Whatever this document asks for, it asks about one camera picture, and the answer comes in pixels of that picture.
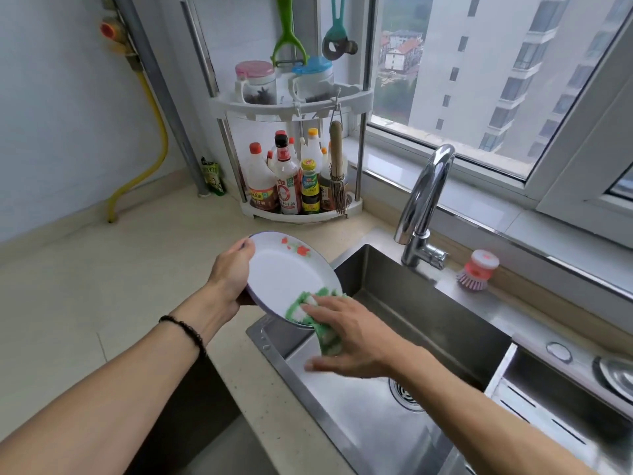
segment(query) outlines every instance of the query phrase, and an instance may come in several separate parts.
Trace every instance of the black bead bracelet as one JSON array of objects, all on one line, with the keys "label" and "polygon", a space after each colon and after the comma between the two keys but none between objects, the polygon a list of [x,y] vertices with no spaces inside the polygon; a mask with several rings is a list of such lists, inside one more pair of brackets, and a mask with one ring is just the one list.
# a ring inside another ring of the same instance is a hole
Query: black bead bracelet
[{"label": "black bead bracelet", "polygon": [[180,320],[176,320],[171,315],[163,315],[158,320],[158,323],[160,323],[160,322],[171,322],[171,323],[174,323],[174,324],[180,326],[180,328],[182,328],[184,330],[184,332],[187,334],[187,336],[189,338],[191,338],[193,343],[195,343],[196,346],[198,347],[198,349],[200,350],[199,358],[203,359],[203,358],[205,358],[207,356],[206,348],[204,346],[204,342],[202,341],[202,337],[190,325],[187,325],[185,322],[182,322]]}]

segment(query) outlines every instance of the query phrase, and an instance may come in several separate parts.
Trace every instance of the white plate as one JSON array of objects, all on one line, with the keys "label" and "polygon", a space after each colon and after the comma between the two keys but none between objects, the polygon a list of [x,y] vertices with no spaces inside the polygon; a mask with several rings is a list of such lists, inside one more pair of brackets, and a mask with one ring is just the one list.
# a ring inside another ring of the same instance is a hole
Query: white plate
[{"label": "white plate", "polygon": [[304,291],[316,293],[327,287],[343,293],[332,267],[310,245],[280,232],[257,233],[251,239],[255,255],[246,288],[266,313],[285,320],[286,311]]}]

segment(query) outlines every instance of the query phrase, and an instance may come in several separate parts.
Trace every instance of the yellow gas hose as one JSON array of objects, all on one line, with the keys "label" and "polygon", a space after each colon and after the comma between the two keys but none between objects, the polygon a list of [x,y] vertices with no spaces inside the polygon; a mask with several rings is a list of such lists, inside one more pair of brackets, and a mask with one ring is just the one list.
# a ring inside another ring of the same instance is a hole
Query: yellow gas hose
[{"label": "yellow gas hose", "polygon": [[147,178],[149,175],[153,174],[156,170],[158,170],[158,168],[160,168],[160,166],[163,164],[163,161],[165,161],[165,158],[167,157],[167,151],[169,150],[169,136],[167,135],[167,129],[165,128],[165,122],[163,121],[163,116],[161,115],[161,112],[158,109],[156,100],[154,99],[154,94],[152,93],[152,90],[150,89],[149,84],[147,83],[147,79],[145,79],[145,75],[143,74],[143,72],[135,71],[135,73],[138,76],[138,80],[140,81],[140,84],[143,86],[143,91],[145,92],[147,101],[149,101],[149,104],[152,107],[152,111],[154,112],[154,116],[156,117],[156,121],[158,122],[158,129],[160,130],[162,150],[160,152],[160,155],[158,156],[158,159],[154,161],[154,164],[151,167],[147,168],[145,172],[141,173],[136,178],[124,184],[121,188],[115,191],[114,194],[107,200],[107,222],[108,223],[114,223],[118,218],[115,212],[115,205],[116,205],[117,200],[121,198],[121,195],[131,190],[131,188],[133,188],[135,185],[138,185],[143,180],[145,180],[145,178]]}]

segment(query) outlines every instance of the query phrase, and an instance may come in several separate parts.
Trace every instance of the faucet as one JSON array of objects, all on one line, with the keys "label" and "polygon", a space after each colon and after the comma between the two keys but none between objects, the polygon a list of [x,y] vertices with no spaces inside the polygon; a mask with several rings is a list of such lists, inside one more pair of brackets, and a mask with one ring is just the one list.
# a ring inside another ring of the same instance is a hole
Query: faucet
[{"label": "faucet", "polygon": [[402,263],[407,267],[416,267],[423,260],[439,270],[444,269],[448,253],[429,243],[429,223],[454,159],[452,145],[442,145],[433,152],[400,215],[394,240],[406,245]]}]

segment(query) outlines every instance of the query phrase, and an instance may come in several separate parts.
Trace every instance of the sink drain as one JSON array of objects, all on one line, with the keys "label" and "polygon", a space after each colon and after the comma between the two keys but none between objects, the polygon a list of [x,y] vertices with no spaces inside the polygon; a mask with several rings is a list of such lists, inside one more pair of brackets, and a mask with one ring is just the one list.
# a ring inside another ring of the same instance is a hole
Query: sink drain
[{"label": "sink drain", "polygon": [[389,389],[391,395],[394,396],[396,401],[411,412],[423,412],[424,409],[413,399],[411,394],[407,392],[400,383],[395,380],[389,379]]}]

